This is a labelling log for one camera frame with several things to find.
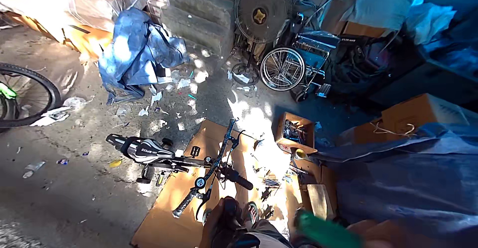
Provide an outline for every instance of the flattened cardboard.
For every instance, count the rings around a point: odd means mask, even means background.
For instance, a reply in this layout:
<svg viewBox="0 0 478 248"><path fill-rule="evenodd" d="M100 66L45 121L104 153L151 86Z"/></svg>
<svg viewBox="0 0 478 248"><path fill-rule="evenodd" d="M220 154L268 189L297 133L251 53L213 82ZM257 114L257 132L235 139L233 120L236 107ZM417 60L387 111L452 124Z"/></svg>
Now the flattened cardboard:
<svg viewBox="0 0 478 248"><path fill-rule="evenodd" d="M206 156L217 157L219 143L223 141L227 128L212 121L205 120L201 123L200 129L189 142L185 154L189 154L193 146L201 148L198 158ZM233 131L232 136L237 137L238 133ZM234 168L249 182L254 184L251 191L226 182L226 189L219 187L217 181L214 181L210 200L205 204L199 216L202 217L206 208L214 208L219 199L225 196L236 198L240 206L244 206L249 201L254 201L261 206L260 196L261 179L257 177L252 166L257 167L257 161L250 155L253 152L255 140L242 134L239 146L231 153ZM135 233L131 243L139 248L170 248L170 247L188 247L192 248L199 245L202 233L202 224L195 220L195 212L201 203L199 199L193 201L184 210L181 217L176 219L172 211L179 205L182 199L187 195L190 188L194 186L194 180L197 177L204 176L205 169L191 169L189 173L175 173L166 182L162 192L156 199L154 206L148 212L138 231ZM268 199L268 204L274 206L275 213L271 220L288 218L289 228L292 229L293 216L295 210L302 206L302 197L297 178L293 176L292 184L284 184L274 196ZM206 188L210 186L211 179L208 180Z"/></svg>

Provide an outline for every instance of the white plastic bag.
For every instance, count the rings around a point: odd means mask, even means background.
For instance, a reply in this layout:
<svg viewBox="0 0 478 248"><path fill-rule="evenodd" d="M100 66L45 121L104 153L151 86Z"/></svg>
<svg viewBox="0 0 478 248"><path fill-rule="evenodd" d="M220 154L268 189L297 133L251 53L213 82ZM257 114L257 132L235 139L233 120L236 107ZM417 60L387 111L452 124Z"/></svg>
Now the white plastic bag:
<svg viewBox="0 0 478 248"><path fill-rule="evenodd" d="M410 7L406 24L407 31L414 36L414 43L427 44L438 32L448 29L454 17L453 7L442 7L425 3Z"/></svg>

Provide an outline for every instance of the bicycle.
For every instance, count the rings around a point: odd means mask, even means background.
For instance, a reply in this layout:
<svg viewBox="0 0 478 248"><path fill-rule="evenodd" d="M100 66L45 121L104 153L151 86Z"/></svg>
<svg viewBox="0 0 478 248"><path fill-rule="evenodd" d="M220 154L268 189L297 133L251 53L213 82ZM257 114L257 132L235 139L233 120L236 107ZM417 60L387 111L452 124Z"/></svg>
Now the bicycle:
<svg viewBox="0 0 478 248"><path fill-rule="evenodd" d="M58 88L46 77L0 62L0 128L30 125L61 104Z"/></svg>
<svg viewBox="0 0 478 248"><path fill-rule="evenodd" d="M230 119L228 129L224 135L224 141L222 142L221 149L216 159L211 157L205 157L203 160L195 159L200 153L201 148L193 146L190 156L176 157L175 153L168 150L167 147L171 147L173 142L170 139L164 138L162 144L154 139L147 139L141 137L124 137L119 134L110 134L106 137L106 141L115 146L115 148L129 158L133 159L136 163L144 166L141 171L141 177L136 179L136 182L149 184L151 182L154 172L152 169L159 168L162 174L158 177L156 184L160 183L160 178L164 175L164 172L189 172L186 167L206 168L209 169L204 177L199 177L194 181L194 187L191 188L188 195L182 200L179 206L173 211L173 216L179 218L189 203L197 197L202 202L196 211L196 220L199 210L210 198L212 192L212 186L214 184L214 178L217 178L220 182L229 180L233 183L237 183L248 190L253 189L253 184L243 178L232 165L229 164L230 153L239 145L240 135L244 132L241 131L238 137L235 139L231 136L232 129L236 123L235 119ZM224 152L226 151L228 142L232 142L232 146L229 152L229 156L226 161L223 162ZM206 187L207 180L212 176L213 181L206 193L199 193L200 189Z"/></svg>

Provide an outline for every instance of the wooden block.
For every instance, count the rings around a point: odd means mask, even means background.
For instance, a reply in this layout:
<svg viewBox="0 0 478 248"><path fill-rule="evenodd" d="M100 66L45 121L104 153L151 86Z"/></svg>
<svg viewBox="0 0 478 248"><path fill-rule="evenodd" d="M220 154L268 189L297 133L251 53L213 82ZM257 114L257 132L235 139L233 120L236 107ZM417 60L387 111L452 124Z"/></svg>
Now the wooden block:
<svg viewBox="0 0 478 248"><path fill-rule="evenodd" d="M324 184L308 184L307 191L314 215L323 220L334 219L335 213L326 186Z"/></svg>

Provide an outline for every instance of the caster wheel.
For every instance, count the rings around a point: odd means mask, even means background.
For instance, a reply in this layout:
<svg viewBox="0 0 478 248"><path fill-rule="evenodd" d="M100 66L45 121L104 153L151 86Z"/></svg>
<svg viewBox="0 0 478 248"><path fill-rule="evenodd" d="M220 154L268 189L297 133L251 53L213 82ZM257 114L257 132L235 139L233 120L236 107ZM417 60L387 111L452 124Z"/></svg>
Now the caster wheel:
<svg viewBox="0 0 478 248"><path fill-rule="evenodd" d="M168 139L168 138L163 138L163 147L167 145L169 147L172 147L173 146L173 140L171 139Z"/></svg>
<svg viewBox="0 0 478 248"><path fill-rule="evenodd" d="M136 182L137 183L140 183L140 184L149 184L151 183L151 180L150 179L146 179L146 178L136 178Z"/></svg>

